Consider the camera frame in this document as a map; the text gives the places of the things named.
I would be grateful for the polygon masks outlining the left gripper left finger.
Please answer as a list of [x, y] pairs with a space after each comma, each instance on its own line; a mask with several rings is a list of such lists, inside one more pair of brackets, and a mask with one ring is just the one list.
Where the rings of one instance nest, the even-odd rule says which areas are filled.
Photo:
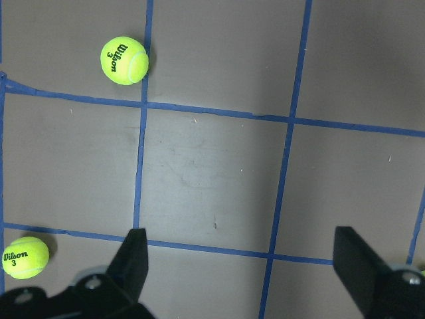
[[138, 302], [148, 274], [147, 233], [131, 229], [106, 270], [106, 274]]

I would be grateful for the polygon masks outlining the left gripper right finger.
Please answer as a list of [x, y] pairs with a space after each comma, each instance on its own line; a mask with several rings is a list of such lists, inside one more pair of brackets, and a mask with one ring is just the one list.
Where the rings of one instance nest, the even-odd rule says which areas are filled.
[[333, 268], [364, 318], [407, 318], [404, 269], [389, 266], [352, 227], [335, 228]]

